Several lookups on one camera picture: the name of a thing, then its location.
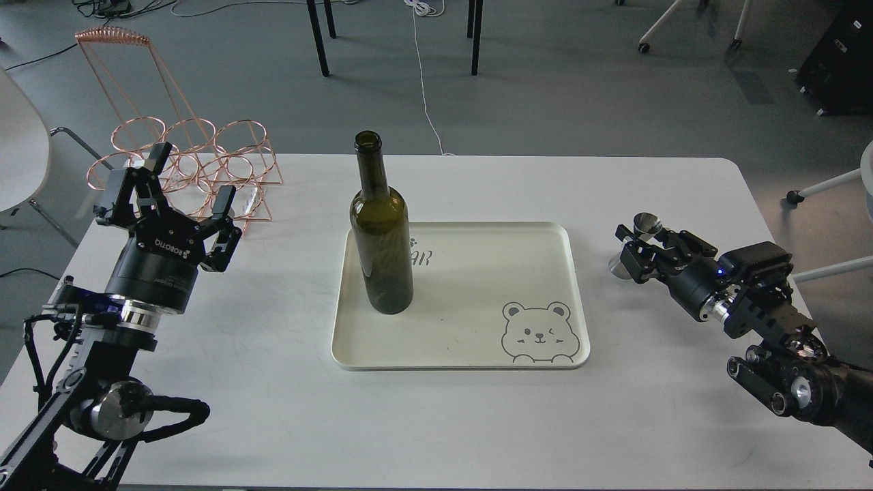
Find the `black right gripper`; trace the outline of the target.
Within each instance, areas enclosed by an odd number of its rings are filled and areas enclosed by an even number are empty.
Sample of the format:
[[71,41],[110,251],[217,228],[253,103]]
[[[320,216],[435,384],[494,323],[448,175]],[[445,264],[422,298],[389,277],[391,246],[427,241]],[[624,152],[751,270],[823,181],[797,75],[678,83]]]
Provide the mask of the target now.
[[[623,242],[619,261],[627,276],[639,284],[658,278],[696,321],[709,320],[708,302],[716,303],[726,296],[730,282],[726,270],[714,261],[717,248],[688,230],[664,228],[653,234],[618,226],[615,237]],[[652,237],[663,248],[649,243]]]

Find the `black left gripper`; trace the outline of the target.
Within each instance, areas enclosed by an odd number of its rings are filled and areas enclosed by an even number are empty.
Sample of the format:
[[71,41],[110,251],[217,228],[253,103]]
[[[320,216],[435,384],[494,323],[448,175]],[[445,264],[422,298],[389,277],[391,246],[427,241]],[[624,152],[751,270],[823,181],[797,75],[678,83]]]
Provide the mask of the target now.
[[106,294],[183,314],[198,276],[197,260],[204,257],[200,267],[205,271],[226,271],[242,230],[231,213],[237,188],[222,185],[211,215],[198,226],[199,239],[216,235],[212,249],[205,254],[202,243],[188,243],[196,221],[171,211],[159,181],[171,149],[168,142],[153,144],[140,167],[112,170],[95,206],[95,220],[100,226],[129,230]]

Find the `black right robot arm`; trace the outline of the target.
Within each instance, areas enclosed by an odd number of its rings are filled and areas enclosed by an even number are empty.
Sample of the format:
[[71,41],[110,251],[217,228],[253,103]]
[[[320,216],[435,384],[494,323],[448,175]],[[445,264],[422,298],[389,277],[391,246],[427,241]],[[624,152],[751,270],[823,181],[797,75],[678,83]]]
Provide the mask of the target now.
[[660,228],[615,230],[619,261],[633,282],[657,280],[695,321],[718,321],[729,338],[761,341],[726,371],[764,407],[833,427],[865,451],[872,448],[871,371],[829,354],[816,323],[792,304],[791,255],[764,241],[718,254],[700,237]]

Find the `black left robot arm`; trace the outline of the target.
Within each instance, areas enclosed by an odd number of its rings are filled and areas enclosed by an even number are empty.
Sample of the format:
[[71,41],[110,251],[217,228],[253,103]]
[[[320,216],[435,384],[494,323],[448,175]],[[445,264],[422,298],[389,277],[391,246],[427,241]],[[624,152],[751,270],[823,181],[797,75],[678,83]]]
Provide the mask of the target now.
[[198,272],[225,271],[242,237],[234,186],[204,220],[169,204],[159,178],[171,150],[156,143],[140,167],[110,173],[96,221],[128,242],[105,292],[66,276],[24,322],[38,413],[2,456],[3,490],[115,490],[137,445],[208,419],[205,402],[156,395],[130,374],[137,353],[155,349],[161,316],[183,314]]

